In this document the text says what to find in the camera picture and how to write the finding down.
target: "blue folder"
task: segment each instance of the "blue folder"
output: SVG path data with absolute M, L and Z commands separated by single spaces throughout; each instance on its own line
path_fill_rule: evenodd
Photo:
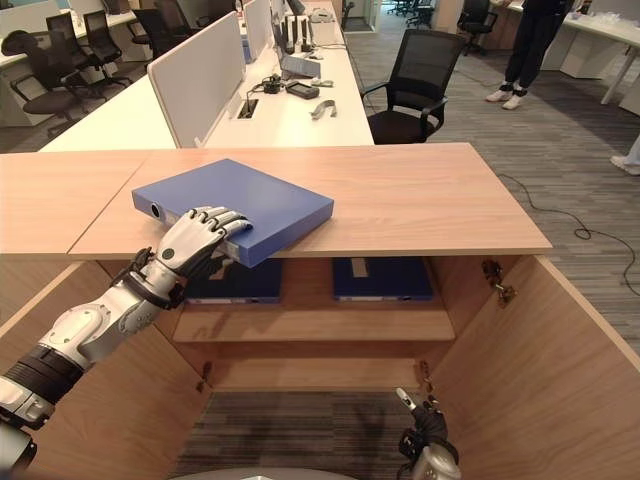
M 189 209 L 223 206 L 253 225 L 235 234 L 221 250 L 254 267 L 328 220 L 333 200 L 253 168 L 225 159 L 132 192 L 136 209 L 174 224 Z
M 432 300 L 422 257 L 334 258 L 336 300 Z
M 188 303 L 278 303 L 282 260 L 268 259 L 254 268 L 239 263 L 225 266 L 212 278 L 192 280 L 185 292 Z

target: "black cable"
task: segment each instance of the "black cable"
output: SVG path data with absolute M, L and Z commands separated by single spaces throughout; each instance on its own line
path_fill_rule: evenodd
M 408 472 L 409 470 L 411 470 L 411 463 L 405 463 L 404 465 L 402 465 L 396 473 L 396 480 L 400 480 L 402 478 L 402 474 L 404 472 Z
M 595 233 L 597 235 L 602 235 L 603 237 L 607 237 L 612 240 L 615 240 L 616 242 L 619 242 L 622 245 L 624 245 L 627 248 L 627 250 L 629 250 L 629 252 L 631 253 L 631 261 L 627 264 L 627 267 L 622 272 L 622 278 L 624 278 L 624 283 L 627 286 L 627 288 L 631 290 L 631 293 L 640 297 L 640 291 L 636 290 L 635 287 L 631 284 L 631 281 L 629 280 L 629 270 L 631 270 L 631 268 L 635 265 L 636 259 L 637 259 L 636 251 L 633 249 L 631 245 L 629 245 L 627 242 L 625 242 L 621 238 L 618 238 L 615 235 L 611 235 L 610 233 L 600 232 L 598 230 L 593 230 L 592 228 L 587 228 L 584 222 L 571 212 L 565 212 L 564 210 L 558 210 L 556 208 L 538 207 L 533 203 L 533 200 L 531 199 L 531 194 L 529 193 L 529 190 L 527 189 L 527 187 L 525 187 L 519 180 L 517 180 L 516 178 L 513 178 L 511 175 L 506 175 L 504 173 L 499 173 L 497 176 L 498 178 L 506 178 L 516 183 L 524 191 L 525 195 L 527 196 L 527 201 L 529 202 L 529 205 L 534 210 L 537 210 L 540 212 L 547 212 L 547 213 L 560 213 L 562 215 L 566 215 L 568 217 L 573 218 L 576 221 L 576 223 L 580 225 L 580 227 L 576 228 L 573 231 L 573 234 L 576 237 L 578 237 L 580 240 L 591 240 L 591 238 L 593 237 L 593 234 Z

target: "wooden countertop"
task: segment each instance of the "wooden countertop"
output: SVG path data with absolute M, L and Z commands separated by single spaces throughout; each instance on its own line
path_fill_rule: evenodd
M 165 229 L 133 208 L 131 190 L 226 157 L 335 200 L 332 219 L 283 257 L 551 248 L 473 147 L 457 143 L 5 155 L 0 254 L 129 259 L 155 248 Z

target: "white sneaker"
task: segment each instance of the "white sneaker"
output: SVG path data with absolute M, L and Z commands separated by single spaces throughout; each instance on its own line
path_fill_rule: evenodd
M 524 97 L 519 97 L 518 95 L 513 95 L 509 99 L 509 101 L 502 106 L 502 108 L 504 108 L 505 110 L 515 110 L 516 108 L 518 108 L 522 104 L 523 100 L 524 100 Z
M 625 163 L 627 157 L 611 157 L 611 163 L 621 170 L 624 170 L 629 175 L 640 175 L 640 164 L 633 165 Z
M 491 103 L 506 102 L 513 96 L 513 92 L 505 92 L 504 90 L 497 90 L 491 95 L 488 95 L 485 100 Z

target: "wooden cabinet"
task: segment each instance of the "wooden cabinet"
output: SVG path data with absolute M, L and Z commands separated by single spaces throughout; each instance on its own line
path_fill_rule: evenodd
M 38 432 L 37 468 L 165 475 L 206 401 L 195 385 L 207 364 L 214 392 L 386 391 L 417 388 L 426 362 L 465 478 L 637 477 L 640 359 L 539 255 L 548 242 L 469 145 L 120 155 L 143 156 L 89 224 L 74 224 L 82 234 L 59 257 L 90 260 L 0 327 L 2 367 L 157 244 L 163 230 L 132 208 L 132 188 L 231 157 L 333 197 L 335 214 L 280 254 L 280 305 L 183 306 L 90 372 Z M 435 299 L 334 302 L 328 259 L 375 255 L 424 256 Z M 517 291 L 504 308 L 487 259 Z M 114 453 L 96 461 L 105 442 Z

